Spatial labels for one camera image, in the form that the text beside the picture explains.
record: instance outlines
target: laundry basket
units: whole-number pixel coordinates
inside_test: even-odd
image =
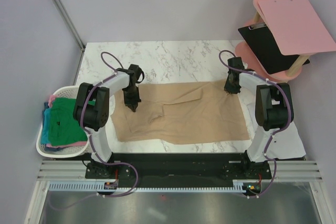
[[[54,95],[58,97],[66,97],[66,98],[73,98],[77,97],[79,86],[66,86],[63,88],[58,89]],[[69,158],[69,157],[76,157],[78,155],[84,154],[86,152],[92,152],[92,148],[90,146],[89,140],[87,141],[86,145],[84,146],[73,146],[73,147],[66,147],[61,151],[57,152],[49,152],[45,150],[46,145],[41,144],[41,133],[42,133],[42,125],[40,127],[40,131],[37,136],[36,140],[36,149],[39,154],[44,157],[51,157],[51,158]]]

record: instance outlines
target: marble surface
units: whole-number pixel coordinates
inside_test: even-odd
[[[227,68],[218,59],[218,53],[227,49],[234,51],[240,40],[216,41],[148,41],[148,42],[100,42],[88,43],[77,84],[96,83],[112,74],[100,59],[102,51],[115,55],[128,68],[129,64],[139,65],[145,73],[143,83],[179,83],[197,81],[215,81],[226,79]],[[231,58],[222,54],[223,60]],[[105,60],[114,67],[118,63],[109,55]],[[119,142],[111,120],[106,125],[109,145],[114,152],[128,153],[190,153],[190,152],[244,152],[254,137],[253,125],[247,105],[254,102],[254,96],[242,88],[238,95],[244,113],[249,140],[223,141],[206,144],[174,145],[163,140],[144,140]],[[114,110],[114,97],[110,100],[110,113]]]

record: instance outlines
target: tan towel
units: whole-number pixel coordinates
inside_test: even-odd
[[[141,84],[142,102],[135,113],[117,92],[112,120],[118,140],[196,144],[249,139],[239,99],[224,91],[224,83]]]

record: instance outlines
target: wall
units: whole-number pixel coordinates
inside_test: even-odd
[[[0,222],[23,223],[43,102],[72,83],[80,51],[51,0],[0,0],[0,30]]]
[[[336,40],[336,1],[310,0]],[[295,122],[310,159],[318,162],[336,209],[336,53],[318,54],[291,82]]]
[[[242,39],[252,0],[62,0],[84,42]]]

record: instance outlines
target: black clipboard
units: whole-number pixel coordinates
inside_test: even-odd
[[[299,55],[283,55],[265,23],[238,29],[268,74],[288,70]]]

